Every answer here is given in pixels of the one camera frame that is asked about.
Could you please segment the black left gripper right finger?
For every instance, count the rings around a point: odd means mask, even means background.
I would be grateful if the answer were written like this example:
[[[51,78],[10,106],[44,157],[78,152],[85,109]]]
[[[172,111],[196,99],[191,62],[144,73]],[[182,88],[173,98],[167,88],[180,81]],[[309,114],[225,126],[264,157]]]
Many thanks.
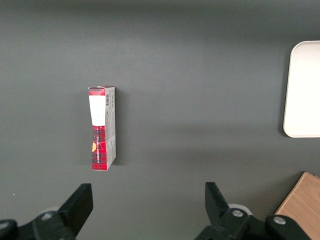
[[[230,207],[215,182],[205,183],[205,210],[210,221],[197,240],[309,240],[292,218],[269,215],[265,221]]]

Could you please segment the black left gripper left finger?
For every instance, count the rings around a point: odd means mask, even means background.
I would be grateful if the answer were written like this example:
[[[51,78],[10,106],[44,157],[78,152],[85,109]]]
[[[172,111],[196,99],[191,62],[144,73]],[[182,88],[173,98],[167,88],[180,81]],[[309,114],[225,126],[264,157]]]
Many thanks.
[[[47,210],[18,226],[14,219],[0,221],[2,240],[75,240],[93,210],[90,183],[82,183],[58,210]]]

